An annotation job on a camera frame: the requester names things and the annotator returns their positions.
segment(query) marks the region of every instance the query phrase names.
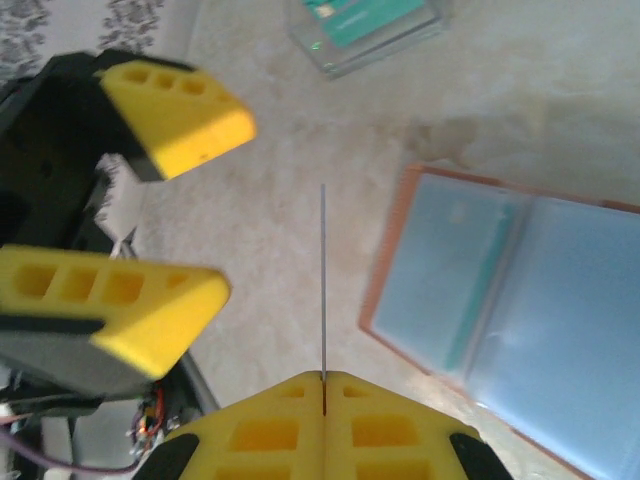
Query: metal rod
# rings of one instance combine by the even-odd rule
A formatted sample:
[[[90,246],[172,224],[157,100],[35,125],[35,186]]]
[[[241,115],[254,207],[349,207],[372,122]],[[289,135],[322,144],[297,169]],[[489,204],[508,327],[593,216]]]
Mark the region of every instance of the metal rod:
[[[325,186],[320,187],[320,269],[322,294],[322,383],[327,382],[327,221]]]

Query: floor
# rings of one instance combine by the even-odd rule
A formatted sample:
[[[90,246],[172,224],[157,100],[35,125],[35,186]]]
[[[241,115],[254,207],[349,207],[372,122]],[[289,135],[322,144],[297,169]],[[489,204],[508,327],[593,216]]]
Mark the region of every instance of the floor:
[[[356,320],[407,162],[640,203],[640,3],[458,0],[450,31],[332,82],[289,41],[280,4],[205,1],[188,59],[250,105],[260,133],[152,186],[140,227],[144,256],[234,285],[193,347],[219,401],[320,367],[324,182],[329,368],[476,426],[516,479],[574,478]]]

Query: purple cable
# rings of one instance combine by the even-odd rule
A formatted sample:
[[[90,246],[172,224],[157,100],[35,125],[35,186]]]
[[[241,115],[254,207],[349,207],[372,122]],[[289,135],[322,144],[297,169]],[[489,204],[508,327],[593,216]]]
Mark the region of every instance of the purple cable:
[[[31,447],[22,443],[15,435],[11,435],[11,432],[9,432],[5,427],[0,427],[0,443],[5,444],[11,450],[14,450],[19,455],[23,456],[27,460],[31,460],[37,465],[45,468],[62,468],[73,473],[85,473],[90,475],[126,475],[127,473],[134,472],[140,463],[139,460],[136,460],[131,465],[122,468],[85,467],[83,465],[66,463],[33,450]]]

